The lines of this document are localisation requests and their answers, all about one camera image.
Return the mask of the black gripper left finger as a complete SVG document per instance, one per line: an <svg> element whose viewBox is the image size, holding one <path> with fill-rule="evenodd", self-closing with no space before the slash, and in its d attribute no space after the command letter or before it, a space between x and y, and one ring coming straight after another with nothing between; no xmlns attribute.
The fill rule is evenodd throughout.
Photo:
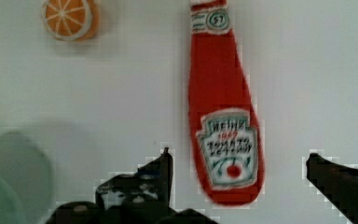
<svg viewBox="0 0 358 224"><path fill-rule="evenodd" d="M121 174L95 190L95 201L65 203L46 224L218 224L194 209L170 208L173 158L167 148L133 174Z"/></svg>

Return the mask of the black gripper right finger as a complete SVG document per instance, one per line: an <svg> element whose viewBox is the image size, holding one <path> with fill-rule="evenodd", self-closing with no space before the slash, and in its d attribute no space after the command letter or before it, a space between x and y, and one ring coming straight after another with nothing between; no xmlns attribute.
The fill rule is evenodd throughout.
<svg viewBox="0 0 358 224"><path fill-rule="evenodd" d="M358 224L358 169L340 165L310 153L307 179L352 224Z"/></svg>

